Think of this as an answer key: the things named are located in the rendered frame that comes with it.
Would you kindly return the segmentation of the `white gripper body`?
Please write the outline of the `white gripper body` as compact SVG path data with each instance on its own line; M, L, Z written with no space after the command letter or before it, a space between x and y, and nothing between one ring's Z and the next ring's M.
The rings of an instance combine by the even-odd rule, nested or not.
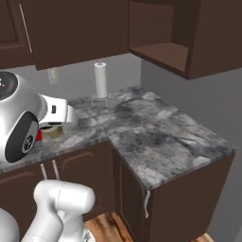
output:
M46 116L39 122L39 125L40 127L74 126L76 123L76 113L71 106L51 105Z

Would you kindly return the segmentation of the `dark brown lower cabinet door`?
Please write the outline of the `dark brown lower cabinet door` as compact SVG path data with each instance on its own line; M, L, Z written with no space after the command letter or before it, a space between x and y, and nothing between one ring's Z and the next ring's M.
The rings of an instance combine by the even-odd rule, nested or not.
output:
M62 154L54 160L61 181L80 183L94 190L95 205L83 216L85 221L114 211L112 146L108 141ZM53 165L49 175L56 179Z
M43 180L40 164L31 164L0 174L0 208L17 221L23 238L36 214L33 191Z

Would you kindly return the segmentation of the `dark brown upper cabinet door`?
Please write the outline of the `dark brown upper cabinet door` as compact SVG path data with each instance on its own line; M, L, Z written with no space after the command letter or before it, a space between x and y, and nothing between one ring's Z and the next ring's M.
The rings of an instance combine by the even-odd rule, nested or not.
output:
M21 0L38 70L129 51L129 0Z
M0 0L0 69L34 63L19 3L21 0Z

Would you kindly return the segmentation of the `dark brown corner cabinet door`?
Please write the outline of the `dark brown corner cabinet door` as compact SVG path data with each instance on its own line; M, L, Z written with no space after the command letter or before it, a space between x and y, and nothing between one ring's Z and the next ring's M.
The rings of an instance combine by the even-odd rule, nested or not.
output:
M128 225L133 241L147 242L148 219L145 218L144 213L147 190L125 162L120 166L120 193L120 213Z

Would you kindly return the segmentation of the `dark brown open upper cabinet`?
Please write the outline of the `dark brown open upper cabinet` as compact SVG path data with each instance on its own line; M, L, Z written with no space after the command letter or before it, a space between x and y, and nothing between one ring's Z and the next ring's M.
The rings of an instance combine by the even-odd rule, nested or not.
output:
M242 0L130 0L130 52L186 79L242 67Z

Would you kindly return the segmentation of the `tan round jar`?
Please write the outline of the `tan round jar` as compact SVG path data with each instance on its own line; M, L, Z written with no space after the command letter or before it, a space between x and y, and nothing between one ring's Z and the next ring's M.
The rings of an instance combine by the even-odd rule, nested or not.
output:
M45 130L42 130L43 137L53 141L60 141L63 135L62 127L51 127Z

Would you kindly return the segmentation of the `white paper towel roll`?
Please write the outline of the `white paper towel roll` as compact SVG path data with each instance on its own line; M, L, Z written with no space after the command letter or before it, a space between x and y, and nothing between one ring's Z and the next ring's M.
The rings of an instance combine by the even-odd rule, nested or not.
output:
M95 64L95 88L98 98L105 98L108 95L105 62Z

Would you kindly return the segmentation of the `beige wall outlet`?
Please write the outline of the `beige wall outlet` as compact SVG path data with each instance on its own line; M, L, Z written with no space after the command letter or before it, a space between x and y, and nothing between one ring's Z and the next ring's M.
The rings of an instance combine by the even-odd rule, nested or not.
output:
M57 68L51 68L47 70L49 82L51 84L57 84L60 82L59 70Z

